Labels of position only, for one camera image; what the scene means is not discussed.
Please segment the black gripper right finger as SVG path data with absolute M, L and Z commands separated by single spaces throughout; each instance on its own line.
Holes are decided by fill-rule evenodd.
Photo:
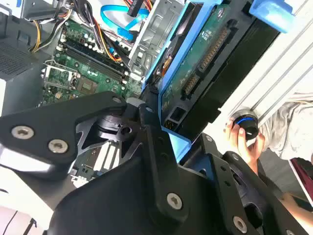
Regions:
M 201 134 L 179 168 L 179 185 L 188 217 L 181 233 L 255 233 L 235 186 L 229 164 L 215 142 Z

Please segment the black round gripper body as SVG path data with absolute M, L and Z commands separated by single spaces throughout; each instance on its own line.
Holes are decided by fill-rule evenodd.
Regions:
M 168 217 L 157 222 L 149 210 L 143 164 L 131 161 L 108 176 L 72 191 L 57 206 L 50 235 L 238 235 L 239 233 L 181 233 L 181 222 Z

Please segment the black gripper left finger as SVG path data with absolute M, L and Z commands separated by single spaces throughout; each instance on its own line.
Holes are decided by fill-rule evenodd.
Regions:
M 122 142 L 123 162 L 118 167 L 142 162 L 153 219 L 183 221 L 187 212 L 182 208 L 179 167 L 150 103 L 134 106 L 113 92 L 103 92 L 4 116 L 0 163 L 59 180 L 67 176 L 78 155 L 105 139 Z

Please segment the person's hand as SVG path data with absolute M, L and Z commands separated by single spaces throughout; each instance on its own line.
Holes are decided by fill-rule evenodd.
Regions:
M 251 170 L 258 175 L 257 160 L 261 156 L 265 144 L 265 137 L 262 133 L 256 136 L 254 143 L 247 146 L 245 130 L 238 124 L 234 124 L 233 119 L 229 119 L 225 125 L 224 138 L 229 149 L 240 155 Z

